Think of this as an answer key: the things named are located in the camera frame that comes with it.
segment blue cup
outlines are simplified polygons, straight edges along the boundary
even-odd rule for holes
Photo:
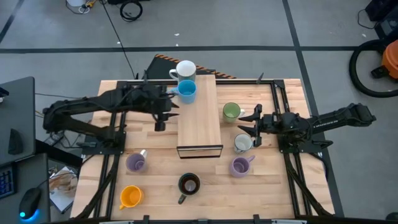
[[[182,80],[176,88],[171,89],[171,92],[177,94],[182,103],[190,104],[197,96],[197,86],[192,80]]]

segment blue light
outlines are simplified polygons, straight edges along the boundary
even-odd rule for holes
[[[30,217],[30,218],[28,218],[28,219],[21,219],[21,222],[24,222],[24,223],[31,223],[31,222],[35,221],[35,220],[39,217],[39,213],[40,213],[40,211],[39,211],[39,209],[37,209],[37,210],[35,211],[35,213],[32,215],[32,217]]]

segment orange and black striped tape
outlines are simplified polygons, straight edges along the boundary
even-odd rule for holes
[[[169,61],[175,62],[175,63],[181,62],[181,60],[179,60],[179,59],[175,59],[175,58],[168,57],[168,56],[166,56],[166,55],[161,55],[161,54],[157,54],[157,55],[155,55],[155,57],[162,58],[162,59],[165,59],[165,60],[169,60]],[[209,72],[209,73],[211,73],[211,74],[215,74],[216,76],[219,76],[219,77],[230,78],[230,79],[235,78],[235,77],[233,77],[232,75],[227,75],[227,74],[225,74],[225,73],[216,72],[216,71],[214,71],[214,70],[212,70],[212,69],[208,69],[208,68],[205,68],[205,67],[200,66],[200,65],[197,65],[197,69],[198,69],[198,70],[207,71],[207,72]]]

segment green mug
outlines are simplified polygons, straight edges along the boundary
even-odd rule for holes
[[[227,103],[223,108],[223,118],[227,123],[233,123],[244,115],[244,109],[241,109],[236,103]]]

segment black mug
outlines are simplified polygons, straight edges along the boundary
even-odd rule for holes
[[[181,191],[181,197],[178,200],[178,204],[182,204],[187,196],[194,195],[199,191],[200,179],[197,175],[192,173],[186,173],[180,177],[178,181],[178,187]]]

